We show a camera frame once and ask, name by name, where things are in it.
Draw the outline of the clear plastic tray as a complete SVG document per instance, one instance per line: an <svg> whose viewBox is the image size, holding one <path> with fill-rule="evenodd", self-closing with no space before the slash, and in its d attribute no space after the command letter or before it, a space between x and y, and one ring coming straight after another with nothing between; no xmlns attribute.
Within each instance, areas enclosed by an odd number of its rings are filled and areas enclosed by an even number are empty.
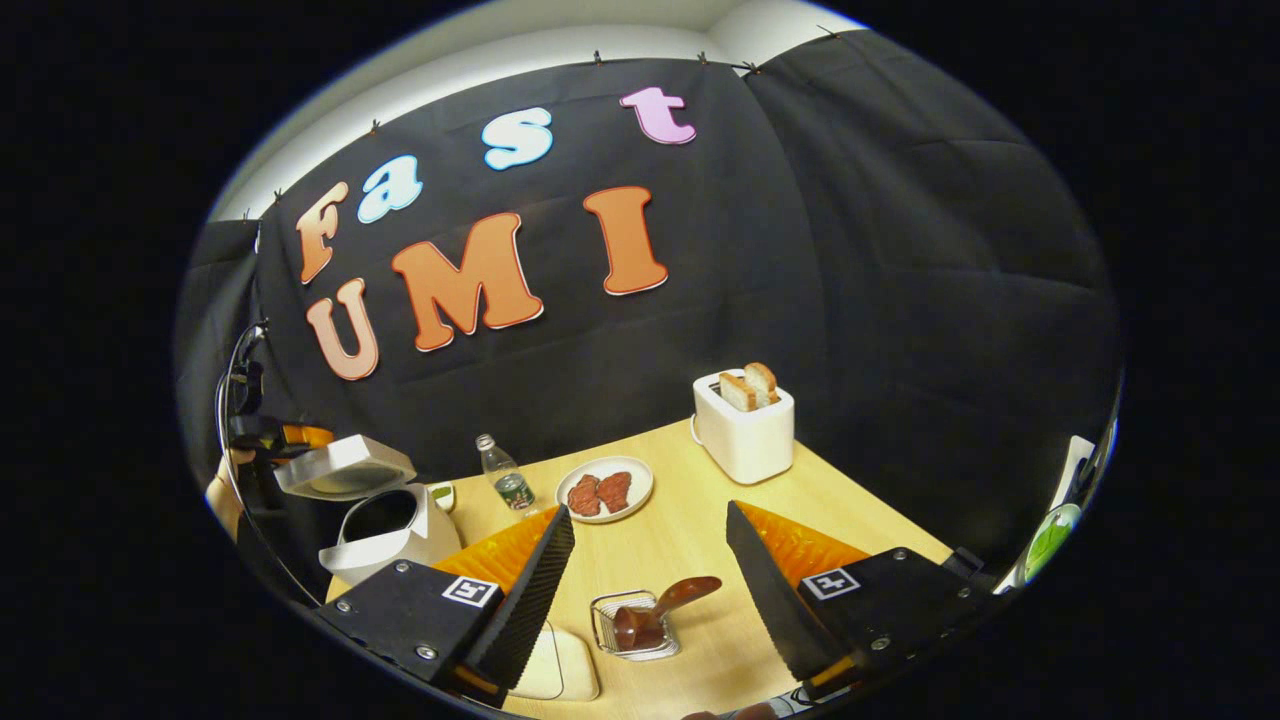
<svg viewBox="0 0 1280 720"><path fill-rule="evenodd" d="M547 701L585 702L595 700L600 693L600 687L586 642L550 621L545 621L541 628L547 624L556 630L556 643L564 679L563 694L558 700Z"/></svg>

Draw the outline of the brown wooden spoon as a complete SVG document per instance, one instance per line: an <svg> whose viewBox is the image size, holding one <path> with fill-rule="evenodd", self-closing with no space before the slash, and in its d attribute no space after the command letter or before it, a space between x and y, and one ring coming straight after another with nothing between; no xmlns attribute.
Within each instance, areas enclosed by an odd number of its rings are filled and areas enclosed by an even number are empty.
<svg viewBox="0 0 1280 720"><path fill-rule="evenodd" d="M666 642L666 616L721 587L718 577L690 577L672 584L652 607L618 609L613 619L617 650L634 652L660 647Z"/></svg>

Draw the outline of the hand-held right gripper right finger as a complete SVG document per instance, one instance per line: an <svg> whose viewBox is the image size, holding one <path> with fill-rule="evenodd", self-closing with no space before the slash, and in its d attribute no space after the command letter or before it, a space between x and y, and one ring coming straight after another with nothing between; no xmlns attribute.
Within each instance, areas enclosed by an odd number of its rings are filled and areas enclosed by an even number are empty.
<svg viewBox="0 0 1280 720"><path fill-rule="evenodd" d="M780 657L813 700L887 682L1001 600L963 560L938 564L906 547L867 553L737 500L726 541Z"/></svg>

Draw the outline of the black backdrop cloth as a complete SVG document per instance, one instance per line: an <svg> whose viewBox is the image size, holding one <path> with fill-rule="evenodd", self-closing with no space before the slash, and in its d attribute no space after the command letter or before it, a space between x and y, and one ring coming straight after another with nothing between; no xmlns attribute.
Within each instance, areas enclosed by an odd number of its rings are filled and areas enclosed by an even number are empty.
<svg viewBox="0 0 1280 720"><path fill-rule="evenodd" d="M755 76L563 64L425 102L201 232L175 319L189 471L255 320L261 410L420 474L686 421L750 361L796 438L992 577L1123 370L1100 243L998 111L869 29Z"/></svg>

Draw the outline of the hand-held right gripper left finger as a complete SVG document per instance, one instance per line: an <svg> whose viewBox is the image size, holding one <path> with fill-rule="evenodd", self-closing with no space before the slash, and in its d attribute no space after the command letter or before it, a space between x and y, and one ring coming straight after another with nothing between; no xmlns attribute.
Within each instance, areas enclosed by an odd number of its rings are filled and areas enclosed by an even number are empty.
<svg viewBox="0 0 1280 720"><path fill-rule="evenodd" d="M442 692L499 707L524 674L575 547L564 505L433 565L394 561L317 616Z"/></svg>

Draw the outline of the glass bottle green label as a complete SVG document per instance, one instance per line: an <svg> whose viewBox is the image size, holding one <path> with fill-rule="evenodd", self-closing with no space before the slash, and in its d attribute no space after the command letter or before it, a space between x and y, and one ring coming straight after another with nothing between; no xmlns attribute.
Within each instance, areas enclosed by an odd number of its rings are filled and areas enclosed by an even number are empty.
<svg viewBox="0 0 1280 720"><path fill-rule="evenodd" d="M520 465L489 434L479 436L475 439L475 446L480 455L484 477L506 506L525 515L534 512L536 497L520 470Z"/></svg>

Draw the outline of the white round plate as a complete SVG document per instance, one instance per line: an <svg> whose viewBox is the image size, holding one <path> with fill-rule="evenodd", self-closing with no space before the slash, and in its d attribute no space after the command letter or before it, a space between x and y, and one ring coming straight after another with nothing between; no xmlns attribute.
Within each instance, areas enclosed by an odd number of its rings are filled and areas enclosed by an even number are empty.
<svg viewBox="0 0 1280 720"><path fill-rule="evenodd" d="M570 516L575 521L584 521L588 524L611 523L611 521L617 521L622 518L627 518L628 515L635 514L648 501L654 487L654 475L652 473L652 469L644 461L636 457L628 457L628 456L598 457L580 465L579 468L575 468L562 479L562 482L557 487L556 501L558 503L566 505L570 509L570 506L564 502L566 496L568 491L577 483L581 475L593 474L602 480L605 477L614 474L617 471L630 471L632 474L632 484L628 492L630 506L627 509L622 510L621 512L611 514L602 503L602 510L598 516L584 518L581 515L577 515L576 512L572 512L571 510L570 510Z"/></svg>

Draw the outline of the white toaster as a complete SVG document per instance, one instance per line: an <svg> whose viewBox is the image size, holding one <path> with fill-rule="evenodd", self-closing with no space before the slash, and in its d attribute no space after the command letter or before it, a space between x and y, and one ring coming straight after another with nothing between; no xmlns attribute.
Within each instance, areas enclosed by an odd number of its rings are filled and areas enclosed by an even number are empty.
<svg viewBox="0 0 1280 720"><path fill-rule="evenodd" d="M795 401L786 389L777 391L777 404L740 413L721 397L717 373L692 382L691 437L739 484L758 484L794 465Z"/></svg>

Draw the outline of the white rice cooker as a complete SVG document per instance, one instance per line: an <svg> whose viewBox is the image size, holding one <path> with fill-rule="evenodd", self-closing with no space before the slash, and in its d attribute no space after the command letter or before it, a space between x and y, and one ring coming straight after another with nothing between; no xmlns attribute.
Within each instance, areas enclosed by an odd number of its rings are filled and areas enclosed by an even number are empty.
<svg viewBox="0 0 1280 720"><path fill-rule="evenodd" d="M365 436L335 439L282 464L279 488L298 497L352 505L320 566L357 585L398 561L430 565L461 551L454 523L416 480L410 457Z"/></svg>

